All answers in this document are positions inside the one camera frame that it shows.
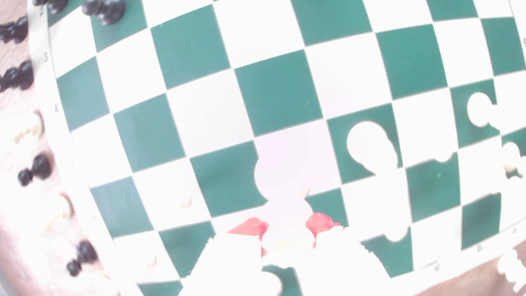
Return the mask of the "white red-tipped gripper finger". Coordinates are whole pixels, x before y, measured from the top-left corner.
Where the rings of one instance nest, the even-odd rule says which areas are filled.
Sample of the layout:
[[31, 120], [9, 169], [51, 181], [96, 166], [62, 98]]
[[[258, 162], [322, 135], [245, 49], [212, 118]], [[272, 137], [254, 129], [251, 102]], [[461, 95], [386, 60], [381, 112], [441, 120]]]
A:
[[304, 295], [390, 295], [390, 276], [353, 228], [319, 212], [305, 225], [315, 243], [311, 257], [298, 269]]
[[181, 295], [269, 295], [262, 277], [262, 219], [249, 218], [209, 239]]

